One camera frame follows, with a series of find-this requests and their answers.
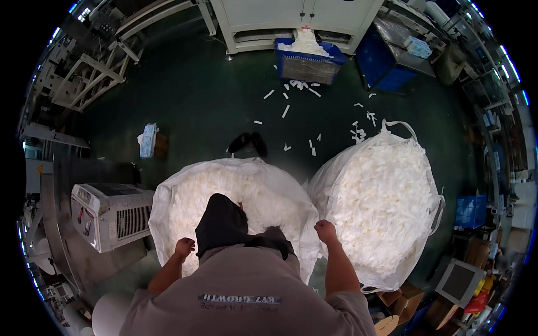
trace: white cabinet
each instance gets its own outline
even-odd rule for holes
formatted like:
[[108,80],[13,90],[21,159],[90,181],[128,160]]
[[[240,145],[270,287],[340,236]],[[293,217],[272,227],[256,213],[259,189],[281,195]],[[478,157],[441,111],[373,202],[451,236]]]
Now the white cabinet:
[[353,54],[383,1],[211,0],[211,5],[230,54],[272,49],[276,37],[291,37],[301,27],[342,34],[327,42]]

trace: gray t-shirt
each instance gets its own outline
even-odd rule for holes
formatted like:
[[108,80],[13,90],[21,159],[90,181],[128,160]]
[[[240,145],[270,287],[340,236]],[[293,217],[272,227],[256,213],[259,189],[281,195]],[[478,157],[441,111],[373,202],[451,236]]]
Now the gray t-shirt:
[[139,289],[120,336],[371,335],[363,294],[327,301],[299,277],[299,261],[277,250],[231,246],[207,251],[199,269],[162,294]]

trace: blue container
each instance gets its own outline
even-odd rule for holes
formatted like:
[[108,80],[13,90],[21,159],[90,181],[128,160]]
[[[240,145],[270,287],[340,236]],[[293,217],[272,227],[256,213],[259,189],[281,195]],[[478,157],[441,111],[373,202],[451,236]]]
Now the blue container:
[[356,50],[355,61],[371,89],[398,92],[417,76],[415,70],[401,66],[372,25]]
[[486,222],[486,195],[458,196],[454,226],[477,228]]
[[340,66],[345,64],[344,54],[332,43],[319,43],[333,58],[283,51],[278,44],[290,45],[293,39],[277,38],[274,41],[274,51],[277,54],[278,77],[283,80],[299,80],[322,84],[332,84]]

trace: green floor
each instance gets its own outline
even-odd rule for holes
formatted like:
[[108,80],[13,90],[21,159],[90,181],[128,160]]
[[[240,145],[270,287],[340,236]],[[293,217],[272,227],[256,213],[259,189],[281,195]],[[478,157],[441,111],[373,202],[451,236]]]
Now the green floor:
[[[160,182],[191,163],[229,157],[225,150],[242,132],[260,132],[268,146],[267,163],[292,174],[299,183],[310,179],[331,157],[354,145],[350,129],[354,121],[368,137],[380,130],[381,120],[406,121],[426,149],[439,192],[444,187],[447,200],[437,233],[428,239],[418,265],[409,280],[430,290],[426,279],[444,250],[454,226],[456,196],[476,188],[476,169],[463,139],[466,117],[455,89],[437,79],[418,76],[405,96],[378,93],[368,99],[354,62],[345,64],[331,86],[317,87],[321,98],[308,90],[291,88],[289,100],[283,82],[273,68],[272,51],[235,55],[225,62],[225,48],[206,41],[206,31],[169,40],[144,51],[140,64],[131,65],[127,82],[103,95],[83,114],[76,116],[75,135],[90,141],[91,157],[134,162],[142,182],[154,189]],[[275,92],[263,100],[270,90]],[[361,103],[364,108],[354,106]],[[281,118],[286,105],[291,107]],[[376,127],[366,118],[376,114]],[[257,125],[254,120],[263,122]],[[147,123],[157,123],[169,138],[164,159],[140,159],[137,135]],[[409,137],[403,126],[390,129]],[[315,141],[317,156],[311,155],[308,139]],[[284,143],[291,146],[283,151]],[[255,156],[241,151],[236,157]],[[147,284],[158,269],[150,254],[133,270],[125,270],[96,289],[93,298],[116,287],[134,291]],[[323,264],[319,264],[311,285],[324,293]]]

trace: black shoe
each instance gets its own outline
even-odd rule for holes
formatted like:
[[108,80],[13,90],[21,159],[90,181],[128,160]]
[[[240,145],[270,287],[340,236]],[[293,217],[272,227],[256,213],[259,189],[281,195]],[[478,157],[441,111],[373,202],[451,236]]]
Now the black shoe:
[[252,144],[254,145],[254,148],[256,148],[256,152],[262,157],[267,157],[267,146],[265,145],[265,142],[261,139],[261,135],[258,132],[252,133],[251,137]]
[[234,141],[228,147],[228,152],[235,153],[241,148],[248,145],[250,142],[250,133],[243,133],[240,136],[236,137]]

